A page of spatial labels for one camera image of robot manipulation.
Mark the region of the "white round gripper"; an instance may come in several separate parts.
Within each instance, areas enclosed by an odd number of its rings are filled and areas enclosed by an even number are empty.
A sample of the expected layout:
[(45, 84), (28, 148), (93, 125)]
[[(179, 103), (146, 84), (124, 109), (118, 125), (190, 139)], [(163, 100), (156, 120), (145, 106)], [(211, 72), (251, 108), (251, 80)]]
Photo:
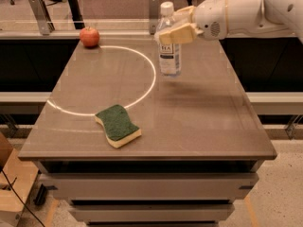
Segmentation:
[(227, 35), (226, 0), (204, 0), (197, 8), (176, 10), (173, 18), (183, 25), (156, 32), (154, 39), (158, 43), (189, 44), (202, 34), (206, 40), (221, 40)]

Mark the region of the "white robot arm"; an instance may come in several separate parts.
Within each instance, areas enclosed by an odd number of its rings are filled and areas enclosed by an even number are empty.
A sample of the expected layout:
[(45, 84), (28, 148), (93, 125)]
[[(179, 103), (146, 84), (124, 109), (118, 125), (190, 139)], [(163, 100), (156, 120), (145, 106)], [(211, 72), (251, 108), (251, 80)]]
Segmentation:
[(188, 44), (198, 37), (231, 35), (276, 38), (294, 34), (303, 42), (303, 0), (204, 0), (172, 13), (174, 24), (158, 30), (161, 44)]

